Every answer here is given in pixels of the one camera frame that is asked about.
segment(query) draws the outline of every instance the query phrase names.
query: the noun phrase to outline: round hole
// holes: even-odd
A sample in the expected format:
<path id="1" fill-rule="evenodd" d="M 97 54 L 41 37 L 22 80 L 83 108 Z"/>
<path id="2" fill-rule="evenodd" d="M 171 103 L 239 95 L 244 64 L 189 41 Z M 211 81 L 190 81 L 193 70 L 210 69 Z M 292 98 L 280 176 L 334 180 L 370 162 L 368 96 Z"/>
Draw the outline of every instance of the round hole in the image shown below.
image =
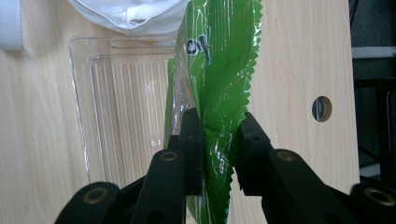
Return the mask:
<path id="1" fill-rule="evenodd" d="M 326 96 L 319 96 L 312 104 L 312 115 L 318 122 L 325 122 L 332 115 L 332 102 Z"/>
<path id="2" fill-rule="evenodd" d="M 393 206 L 396 204 L 395 199 L 392 196 L 377 189 L 367 188 L 364 190 L 364 194 L 369 199 L 373 200 L 376 203 L 380 203 L 384 206 Z"/>
<path id="3" fill-rule="evenodd" d="M 90 189 L 84 195 L 84 202 L 89 204 L 99 203 L 107 197 L 107 194 L 108 194 L 108 189 L 103 187 Z"/>
<path id="4" fill-rule="evenodd" d="M 174 161 L 177 158 L 177 154 L 175 152 L 164 152 L 161 155 L 161 160 L 163 161 Z"/>
<path id="5" fill-rule="evenodd" d="M 148 223 L 160 223 L 163 221 L 163 212 L 160 211 L 151 211 L 148 214 L 147 222 Z"/>
<path id="6" fill-rule="evenodd" d="M 340 217 L 338 217 L 337 215 L 335 215 L 333 213 L 325 213 L 325 214 L 323 214 L 323 219 L 325 220 L 325 222 L 331 223 L 331 224 L 342 223 Z"/>

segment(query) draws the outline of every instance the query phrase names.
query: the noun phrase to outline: screw hole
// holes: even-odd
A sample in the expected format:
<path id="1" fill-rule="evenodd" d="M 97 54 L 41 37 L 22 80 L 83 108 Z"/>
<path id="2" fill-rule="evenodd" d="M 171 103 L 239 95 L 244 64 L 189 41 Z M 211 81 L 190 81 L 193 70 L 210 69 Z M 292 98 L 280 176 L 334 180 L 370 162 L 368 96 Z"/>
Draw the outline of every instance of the screw hole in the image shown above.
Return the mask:
<path id="1" fill-rule="evenodd" d="M 84 202 L 88 204 L 99 203 L 107 197 L 107 194 L 108 194 L 108 189 L 103 187 L 90 189 L 84 195 Z"/>
<path id="2" fill-rule="evenodd" d="M 177 154 L 175 152 L 164 152 L 161 155 L 161 160 L 163 161 L 174 161 L 177 158 Z"/>
<path id="3" fill-rule="evenodd" d="M 294 156 L 289 152 L 280 151 L 280 152 L 276 153 L 276 155 L 282 161 L 294 161 Z"/>
<path id="4" fill-rule="evenodd" d="M 384 206 L 393 206 L 396 204 L 395 199 L 392 196 L 377 189 L 367 188 L 364 190 L 364 194 L 369 199 Z"/>
<path id="5" fill-rule="evenodd" d="M 332 115 L 332 102 L 326 96 L 319 96 L 312 104 L 312 115 L 318 122 L 327 121 Z"/>

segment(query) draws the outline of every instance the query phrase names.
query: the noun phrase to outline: green plastic bag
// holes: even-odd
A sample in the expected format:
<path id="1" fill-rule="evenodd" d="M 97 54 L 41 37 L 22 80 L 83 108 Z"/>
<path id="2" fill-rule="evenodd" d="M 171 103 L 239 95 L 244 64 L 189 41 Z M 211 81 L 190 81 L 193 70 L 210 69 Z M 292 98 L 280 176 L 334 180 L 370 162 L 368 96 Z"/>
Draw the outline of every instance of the green plastic bag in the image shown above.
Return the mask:
<path id="1" fill-rule="evenodd" d="M 198 223 L 226 223 L 237 155 L 259 50 L 262 5 L 254 0 L 191 0 L 169 63 L 165 137 L 196 107 L 205 132 L 205 179 L 188 207 Z"/>

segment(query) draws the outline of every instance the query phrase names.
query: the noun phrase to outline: metal grommet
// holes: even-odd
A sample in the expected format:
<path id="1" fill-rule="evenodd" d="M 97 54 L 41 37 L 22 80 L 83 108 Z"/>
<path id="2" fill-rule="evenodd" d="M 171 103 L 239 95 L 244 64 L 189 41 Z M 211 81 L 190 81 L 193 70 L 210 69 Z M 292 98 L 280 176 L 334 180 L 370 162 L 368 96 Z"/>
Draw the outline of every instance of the metal grommet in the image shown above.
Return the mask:
<path id="1" fill-rule="evenodd" d="M 94 204 L 99 203 L 107 197 L 108 189 L 104 187 L 98 187 L 90 189 L 84 194 L 84 203 Z"/>
<path id="2" fill-rule="evenodd" d="M 174 161 L 177 158 L 177 154 L 175 152 L 164 152 L 161 155 L 161 160 L 163 161 Z"/>
<path id="3" fill-rule="evenodd" d="M 367 188 L 364 190 L 364 194 L 367 198 L 384 206 L 391 207 L 396 204 L 396 201 L 392 196 L 378 189 Z"/>
<path id="4" fill-rule="evenodd" d="M 289 152 L 280 151 L 280 152 L 276 153 L 276 155 L 282 161 L 294 161 L 294 156 Z"/>

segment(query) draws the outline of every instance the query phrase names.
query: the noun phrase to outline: plastic wrap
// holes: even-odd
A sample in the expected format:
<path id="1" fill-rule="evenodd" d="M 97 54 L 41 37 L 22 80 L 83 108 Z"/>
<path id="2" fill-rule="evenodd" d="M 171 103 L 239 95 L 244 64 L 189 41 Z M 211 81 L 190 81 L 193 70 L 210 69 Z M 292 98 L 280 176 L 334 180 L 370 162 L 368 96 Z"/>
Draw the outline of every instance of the plastic wrap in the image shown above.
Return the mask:
<path id="1" fill-rule="evenodd" d="M 120 188 L 147 173 L 163 149 L 173 37 L 77 37 L 69 43 L 82 155 L 90 182 Z"/>
<path id="2" fill-rule="evenodd" d="M 237 129 L 247 112 L 261 9 L 253 0 L 192 0 L 179 29 L 169 69 L 173 100 L 168 99 L 166 117 L 171 118 L 165 125 L 170 126 L 167 135 L 176 133 L 183 110 L 197 107 L 205 132 L 204 191 L 189 198 L 188 206 L 198 223 L 227 221 Z"/>

